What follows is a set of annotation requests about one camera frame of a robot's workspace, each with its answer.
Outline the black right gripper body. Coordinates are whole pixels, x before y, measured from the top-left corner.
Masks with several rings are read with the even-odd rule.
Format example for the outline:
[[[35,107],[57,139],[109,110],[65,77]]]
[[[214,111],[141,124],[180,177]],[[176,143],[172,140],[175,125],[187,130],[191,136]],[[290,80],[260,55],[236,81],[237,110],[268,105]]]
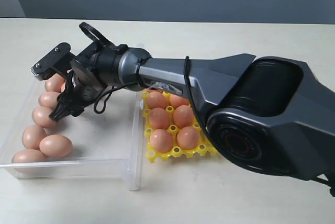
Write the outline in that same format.
[[[57,98],[58,101],[63,101],[71,108],[70,116],[77,117],[84,112],[84,109],[93,104],[99,95],[106,89],[107,86],[94,88],[81,83],[76,74],[69,74],[66,80],[66,89]]]

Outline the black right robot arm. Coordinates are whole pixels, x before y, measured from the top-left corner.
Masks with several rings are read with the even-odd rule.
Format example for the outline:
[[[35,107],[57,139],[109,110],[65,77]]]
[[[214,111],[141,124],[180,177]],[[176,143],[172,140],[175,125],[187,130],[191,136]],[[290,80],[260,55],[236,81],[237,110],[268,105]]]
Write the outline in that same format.
[[[334,183],[334,92],[307,63],[238,54],[212,60],[156,59],[142,48],[67,43],[49,53],[49,74],[67,81],[54,120],[78,116],[107,93],[161,89],[191,102],[216,150],[256,173]]]

